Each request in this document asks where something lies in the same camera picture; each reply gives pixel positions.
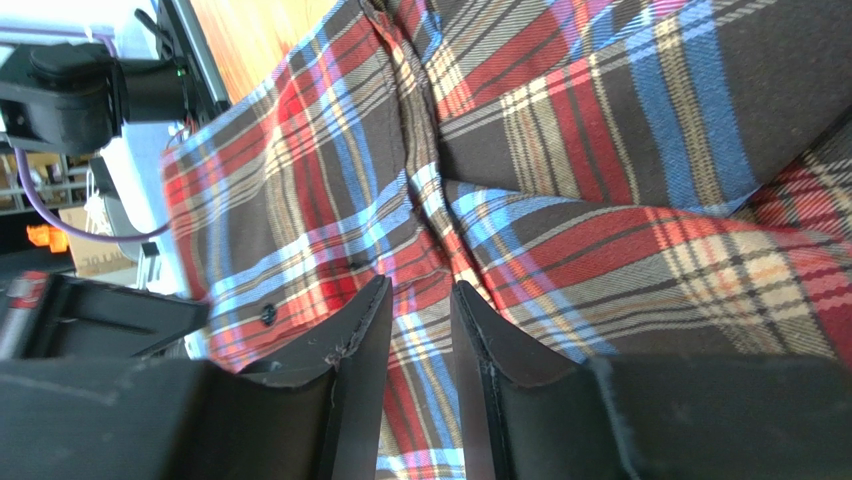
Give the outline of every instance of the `red plaid fabric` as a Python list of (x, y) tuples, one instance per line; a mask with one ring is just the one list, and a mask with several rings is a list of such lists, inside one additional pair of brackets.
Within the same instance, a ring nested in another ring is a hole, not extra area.
[(239, 370), (389, 276), (378, 476), (409, 479), (464, 477), (454, 281), (577, 361), (852, 362), (850, 22), (847, 0), (341, 0), (164, 157), (213, 305), (195, 354)]

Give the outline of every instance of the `purple cable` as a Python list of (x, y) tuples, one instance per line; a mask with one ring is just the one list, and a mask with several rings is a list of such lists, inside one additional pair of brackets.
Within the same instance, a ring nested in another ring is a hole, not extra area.
[(86, 240), (91, 240), (93, 242), (130, 243), (147, 242), (151, 237), (158, 237), (169, 230), (169, 224), (167, 223), (151, 233), (130, 235), (128, 237), (111, 237), (109, 235), (98, 235), (95, 233), (89, 233), (85, 230), (80, 230), (79, 228), (74, 228), (56, 218), (44, 202), (41, 201), (41, 197), (38, 196), (38, 192), (36, 191), (35, 184), (33, 184), (33, 179), (30, 177), (30, 165), (27, 162), (27, 152), (20, 148), (16, 148), (15, 160), (18, 162), (18, 177), (21, 179), (21, 186), (24, 189), (24, 193), (27, 194), (27, 198), (30, 199), (30, 203), (35, 211), (38, 212), (38, 214), (41, 215), (47, 223), (64, 231), (65, 233), (74, 235), (75, 237), (85, 238)]

